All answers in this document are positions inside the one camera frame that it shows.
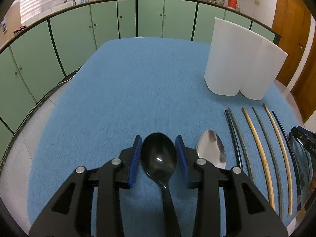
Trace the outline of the red cloth on counter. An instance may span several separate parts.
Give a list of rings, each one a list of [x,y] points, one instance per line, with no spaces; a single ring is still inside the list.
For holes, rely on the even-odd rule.
[[[23,31],[25,28],[27,28],[26,26],[20,26],[18,29],[16,29],[13,33],[14,35],[17,35],[19,32]]]

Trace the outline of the grey chopstick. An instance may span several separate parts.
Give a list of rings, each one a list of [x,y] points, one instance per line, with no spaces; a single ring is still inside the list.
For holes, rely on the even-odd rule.
[[[243,137],[243,134],[241,132],[241,129],[239,127],[239,124],[231,110],[230,107],[228,107],[228,111],[230,113],[230,116],[231,116],[231,119],[232,119],[232,122],[235,126],[235,129],[236,129],[236,132],[237,132],[237,135],[239,137],[239,142],[241,143],[241,147],[242,147],[242,150],[243,150],[243,154],[245,156],[245,160],[246,160],[246,165],[247,165],[247,170],[248,170],[248,177],[251,179],[251,181],[253,183],[255,183],[255,179],[254,179],[254,174],[253,174],[253,169],[252,169],[252,166],[251,166],[251,163],[250,163],[250,156],[248,154],[248,150],[246,148],[246,144],[245,144],[245,140],[244,140],[244,137]]]
[[[256,118],[259,122],[261,129],[262,129],[262,132],[263,132],[264,137],[266,139],[266,142],[267,142],[267,145],[269,148],[269,152],[271,154],[271,158],[273,161],[275,175],[276,175],[276,182],[277,182],[277,191],[278,191],[278,215],[279,215],[280,219],[283,219],[283,212],[284,212],[283,187],[282,187],[282,180],[281,180],[281,176],[280,176],[280,170],[278,168],[276,156],[275,156],[274,149],[272,147],[271,139],[269,138],[268,132],[266,131],[265,126],[264,126],[264,124],[259,116],[259,113],[257,113],[257,110],[255,109],[255,107],[252,107],[252,110],[254,111],[254,114],[256,115]]]

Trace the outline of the black plastic spoon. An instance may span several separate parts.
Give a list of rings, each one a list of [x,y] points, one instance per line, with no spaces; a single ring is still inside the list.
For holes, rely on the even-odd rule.
[[[169,190],[169,180],[177,164],[174,143],[163,133],[152,133],[144,140],[140,157],[148,177],[161,188],[166,236],[181,236]]]

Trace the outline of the black chopstick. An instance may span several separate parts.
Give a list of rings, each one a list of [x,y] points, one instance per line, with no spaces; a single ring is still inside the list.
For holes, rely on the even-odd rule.
[[[243,165],[242,165],[242,160],[241,160],[241,153],[240,153],[240,149],[239,149],[239,145],[238,145],[235,129],[233,127],[233,123],[232,123],[232,119],[230,117],[229,110],[225,109],[225,113],[226,113],[229,129],[230,129],[230,134],[231,134],[231,138],[232,138],[233,148],[234,148],[234,151],[235,151],[236,163],[237,163],[237,166],[240,167],[241,170],[243,170]]]

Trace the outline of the shiny metal spoon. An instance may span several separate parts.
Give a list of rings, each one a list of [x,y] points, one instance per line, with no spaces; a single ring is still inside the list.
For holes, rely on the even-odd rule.
[[[215,167],[225,169],[226,168],[226,152],[224,145],[213,130],[205,131],[198,140],[196,151],[199,158],[203,158]]]

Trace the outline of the white plastic utensil holder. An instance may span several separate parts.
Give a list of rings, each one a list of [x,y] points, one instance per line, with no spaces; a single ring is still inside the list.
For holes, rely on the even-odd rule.
[[[288,54],[267,38],[235,23],[215,18],[204,80],[223,96],[242,93],[261,100]]]

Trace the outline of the green lower kitchen cabinets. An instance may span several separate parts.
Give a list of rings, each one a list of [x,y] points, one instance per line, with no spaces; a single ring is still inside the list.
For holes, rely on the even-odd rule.
[[[24,28],[1,48],[1,157],[36,105],[105,42],[160,37],[210,43],[216,18],[280,42],[265,24],[198,0],[99,0]]]

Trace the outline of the brown wooden door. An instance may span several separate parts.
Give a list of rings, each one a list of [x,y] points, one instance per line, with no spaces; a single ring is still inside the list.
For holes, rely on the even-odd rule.
[[[288,56],[276,79],[288,85],[299,66],[311,25],[311,12],[303,0],[277,0],[272,30],[280,36],[278,46]]]
[[[298,106],[300,114],[302,116],[303,123],[305,123],[309,117],[315,111],[316,105],[316,94],[315,94],[315,58],[316,58],[316,45],[315,35],[311,50],[308,55],[308,59],[305,66],[300,74],[295,86],[292,89],[292,95]]]

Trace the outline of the cardboard box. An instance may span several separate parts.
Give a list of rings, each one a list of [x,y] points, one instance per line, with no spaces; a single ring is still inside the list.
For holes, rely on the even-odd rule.
[[[1,21],[0,45],[3,47],[14,37],[14,31],[21,26],[20,2],[11,5],[7,14]]]

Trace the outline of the blue table cloth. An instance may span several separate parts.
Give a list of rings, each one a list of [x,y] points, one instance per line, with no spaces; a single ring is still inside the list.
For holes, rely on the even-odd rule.
[[[103,166],[131,147],[137,135],[145,139],[159,132],[171,140],[180,135],[194,148],[205,130],[214,130],[226,151],[226,168],[231,169],[236,159],[224,112],[228,107],[246,142],[257,189],[267,196],[261,159],[242,108],[266,144],[252,107],[259,113],[286,187],[282,153],[266,110],[275,111],[289,130],[297,124],[289,104],[275,85],[260,101],[212,93],[204,80],[209,49],[204,43],[164,38],[104,43],[71,80],[42,133],[28,187],[31,224],[77,167]],[[97,197],[94,188],[90,236],[96,236]],[[165,235],[161,189],[140,162],[134,185],[120,189],[119,198],[125,236]]]

